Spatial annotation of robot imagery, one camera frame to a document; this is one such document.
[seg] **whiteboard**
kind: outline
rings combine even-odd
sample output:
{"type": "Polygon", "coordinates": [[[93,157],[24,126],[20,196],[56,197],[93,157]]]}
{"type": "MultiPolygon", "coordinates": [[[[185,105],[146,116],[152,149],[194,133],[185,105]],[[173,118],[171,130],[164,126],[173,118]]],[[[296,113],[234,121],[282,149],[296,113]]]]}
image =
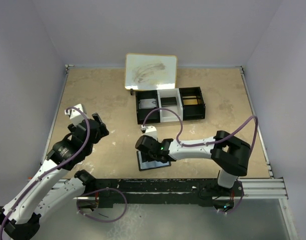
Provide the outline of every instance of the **whiteboard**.
{"type": "Polygon", "coordinates": [[[125,65],[125,88],[128,90],[175,88],[176,56],[128,53],[125,65]]]}

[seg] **robotic arm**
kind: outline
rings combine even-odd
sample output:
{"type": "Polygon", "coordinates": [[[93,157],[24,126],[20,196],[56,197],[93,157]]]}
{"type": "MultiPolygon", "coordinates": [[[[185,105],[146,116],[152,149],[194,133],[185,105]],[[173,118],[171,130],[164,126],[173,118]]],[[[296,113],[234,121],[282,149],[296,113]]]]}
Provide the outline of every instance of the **robotic arm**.
{"type": "Polygon", "coordinates": [[[14,240],[31,239],[38,231],[42,221],[68,200],[83,194],[87,184],[94,180],[94,177],[86,171],[79,171],[62,188],[51,191],[58,180],[64,177],[75,164],[83,161],[92,153],[94,144],[109,134],[98,114],[93,114],[93,119],[88,119],[89,139],[80,151],[81,146],[85,144],[87,124],[83,114],[75,109],[86,116],[86,111],[81,104],[66,112],[72,122],[68,126],[70,133],[63,140],[54,144],[52,150],[47,154],[47,159],[24,189],[8,204],[0,206],[0,225],[4,224],[5,232],[14,240]],[[80,153],[67,164],[43,177],[45,172],[58,167],[78,151],[80,153]]]}
{"type": "Polygon", "coordinates": [[[172,138],[159,142],[157,130],[148,126],[142,130],[144,134],[137,140],[135,148],[145,154],[146,161],[159,161],[162,163],[174,162],[181,159],[211,159],[222,169],[220,170],[217,183],[224,188],[232,188],[239,176],[246,176],[250,145],[233,136],[221,143],[206,144],[222,140],[229,135],[225,131],[217,131],[215,136],[201,140],[185,140],[178,143],[172,138]]]}

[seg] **tan work surface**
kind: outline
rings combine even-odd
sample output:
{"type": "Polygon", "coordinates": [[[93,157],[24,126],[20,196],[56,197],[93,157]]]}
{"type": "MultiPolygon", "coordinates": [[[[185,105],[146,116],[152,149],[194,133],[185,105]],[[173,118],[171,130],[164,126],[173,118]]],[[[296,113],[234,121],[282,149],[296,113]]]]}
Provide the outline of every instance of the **tan work surface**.
{"type": "MultiPolygon", "coordinates": [[[[219,166],[209,159],[184,159],[172,166],[139,171],[136,150],[141,136],[136,120],[135,96],[124,88],[124,69],[75,68],[69,71],[63,98],[51,137],[49,149],[69,131],[69,118],[64,109],[84,104],[88,116],[97,112],[110,134],[94,145],[93,152],[83,164],[76,165],[67,178],[85,169],[96,178],[216,178],[219,166]]],[[[217,130],[234,131],[251,114],[251,108],[239,69],[179,68],[176,87],[201,87],[206,116],[204,120],[184,121],[181,140],[211,137],[217,130]]],[[[178,122],[155,124],[158,138],[175,138],[178,122]]],[[[251,143],[254,122],[236,136],[251,143]]],[[[269,178],[262,145],[257,136],[249,160],[247,178],[269,178]]]]}

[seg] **black divided box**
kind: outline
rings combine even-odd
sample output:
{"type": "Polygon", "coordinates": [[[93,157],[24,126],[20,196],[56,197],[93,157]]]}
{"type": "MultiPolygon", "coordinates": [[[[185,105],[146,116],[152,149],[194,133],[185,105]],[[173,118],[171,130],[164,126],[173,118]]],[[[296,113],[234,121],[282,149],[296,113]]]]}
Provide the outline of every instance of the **black divided box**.
{"type": "MultiPolygon", "coordinates": [[[[173,110],[184,121],[205,119],[205,103],[200,87],[137,91],[135,95],[137,124],[143,124],[151,110],[161,107],[173,110]]],[[[147,118],[146,123],[177,121],[176,117],[167,114],[156,111],[147,118]]]]}

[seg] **white wall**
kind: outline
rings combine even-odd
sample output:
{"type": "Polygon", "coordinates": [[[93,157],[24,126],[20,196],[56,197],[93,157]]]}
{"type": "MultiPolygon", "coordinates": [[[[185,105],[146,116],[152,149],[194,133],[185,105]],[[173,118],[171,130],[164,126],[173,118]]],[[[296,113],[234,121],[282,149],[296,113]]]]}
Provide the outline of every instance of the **white wall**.
{"type": "Polygon", "coordinates": [[[64,68],[33,2],[0,0],[0,206],[39,167],[64,68]]]}
{"type": "Polygon", "coordinates": [[[124,65],[126,53],[181,66],[245,64],[281,0],[34,0],[67,64],[124,65]]]}
{"type": "Polygon", "coordinates": [[[284,0],[246,65],[274,176],[306,240],[306,0],[284,0]]]}

